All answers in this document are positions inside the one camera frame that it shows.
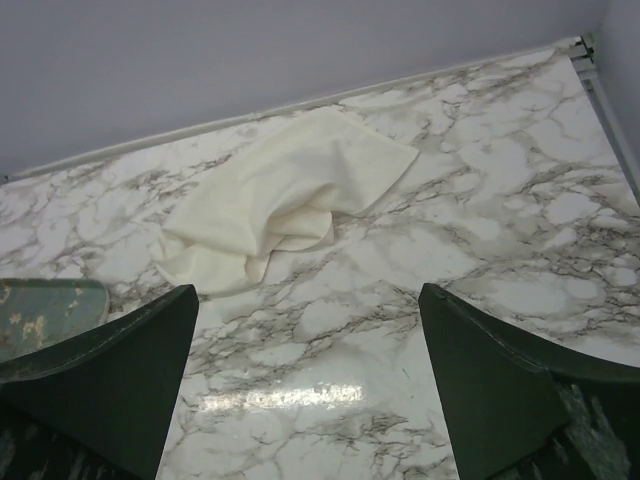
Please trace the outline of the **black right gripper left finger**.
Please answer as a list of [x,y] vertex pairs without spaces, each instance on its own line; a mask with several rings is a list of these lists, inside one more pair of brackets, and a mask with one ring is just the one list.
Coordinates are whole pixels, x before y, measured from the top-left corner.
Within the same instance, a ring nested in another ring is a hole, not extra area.
[[198,311],[181,285],[50,346],[2,329],[2,478],[155,478]]

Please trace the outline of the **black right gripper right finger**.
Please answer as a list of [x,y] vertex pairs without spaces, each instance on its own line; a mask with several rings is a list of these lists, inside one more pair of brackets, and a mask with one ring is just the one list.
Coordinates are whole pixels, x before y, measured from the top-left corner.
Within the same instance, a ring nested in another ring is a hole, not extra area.
[[435,284],[419,308],[460,478],[638,478],[638,368],[545,340]]

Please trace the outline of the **cream cloth napkin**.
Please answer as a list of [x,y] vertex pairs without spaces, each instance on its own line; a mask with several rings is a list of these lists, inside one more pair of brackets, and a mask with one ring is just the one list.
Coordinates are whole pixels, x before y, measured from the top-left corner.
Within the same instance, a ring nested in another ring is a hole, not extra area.
[[215,168],[176,205],[151,249],[156,267],[201,294],[252,288],[273,252],[332,243],[334,214],[362,215],[418,155],[337,110],[306,113]]

